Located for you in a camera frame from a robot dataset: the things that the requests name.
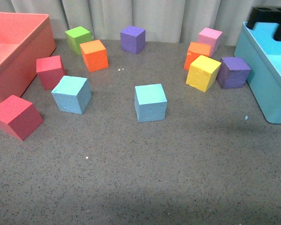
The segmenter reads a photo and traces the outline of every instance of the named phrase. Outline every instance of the green cube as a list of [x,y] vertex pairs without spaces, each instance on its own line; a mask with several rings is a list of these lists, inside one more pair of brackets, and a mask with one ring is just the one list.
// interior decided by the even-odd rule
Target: green cube
[[83,27],[76,27],[65,31],[65,33],[70,49],[77,55],[81,55],[80,44],[92,41],[90,31]]

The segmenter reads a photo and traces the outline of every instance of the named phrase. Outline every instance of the orange cube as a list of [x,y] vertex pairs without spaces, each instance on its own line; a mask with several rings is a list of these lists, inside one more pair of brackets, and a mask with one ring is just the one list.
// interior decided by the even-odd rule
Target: orange cube
[[107,51],[100,40],[82,43],[80,48],[89,72],[108,68]]
[[187,50],[184,69],[189,70],[191,63],[194,62],[195,59],[197,59],[200,55],[204,55],[208,57],[210,51],[211,51],[211,45],[191,42]]

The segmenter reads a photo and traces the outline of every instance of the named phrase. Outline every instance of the red plastic bin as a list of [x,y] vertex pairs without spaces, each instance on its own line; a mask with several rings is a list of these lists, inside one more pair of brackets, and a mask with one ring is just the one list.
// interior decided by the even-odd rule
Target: red plastic bin
[[36,76],[36,60],[56,45],[45,14],[0,12],[0,103],[20,97]]

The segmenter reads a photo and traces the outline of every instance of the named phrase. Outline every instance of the foam cube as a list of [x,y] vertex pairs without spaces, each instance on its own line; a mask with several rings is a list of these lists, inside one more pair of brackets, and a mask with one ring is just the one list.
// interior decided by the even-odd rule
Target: foam cube
[[92,98],[87,78],[76,76],[63,76],[51,93],[59,110],[77,114],[84,113]]
[[66,75],[60,55],[37,59],[37,76],[45,90],[52,90]]
[[211,57],[218,49],[221,37],[221,31],[206,27],[198,34],[198,42],[211,45],[211,50],[209,54],[209,57]]
[[65,33],[70,49],[77,55],[81,55],[80,44],[93,40],[90,31],[84,27],[76,27],[65,31]]
[[134,107],[138,122],[163,120],[167,108],[167,99],[162,85],[159,83],[136,86]]
[[146,30],[140,27],[129,26],[120,33],[122,50],[138,54],[146,46]]
[[208,57],[210,54],[210,50],[211,45],[191,42],[187,50],[184,69],[189,70],[189,66],[191,65],[191,63],[194,62],[195,59],[200,55],[205,55],[206,57]]
[[214,83],[221,63],[200,55],[188,71],[186,83],[202,92],[206,92]]
[[0,103],[0,128],[22,141],[43,121],[36,107],[20,97],[11,95]]
[[108,68],[107,51],[100,40],[82,43],[80,48],[89,72]]
[[216,77],[223,89],[242,88],[251,68],[240,57],[222,57],[219,73]]

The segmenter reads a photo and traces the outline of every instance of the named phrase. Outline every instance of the yellow cube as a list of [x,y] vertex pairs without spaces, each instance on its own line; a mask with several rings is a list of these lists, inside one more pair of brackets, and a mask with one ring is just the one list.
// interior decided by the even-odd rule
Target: yellow cube
[[204,55],[199,56],[188,71],[186,84],[206,92],[214,83],[221,63]]

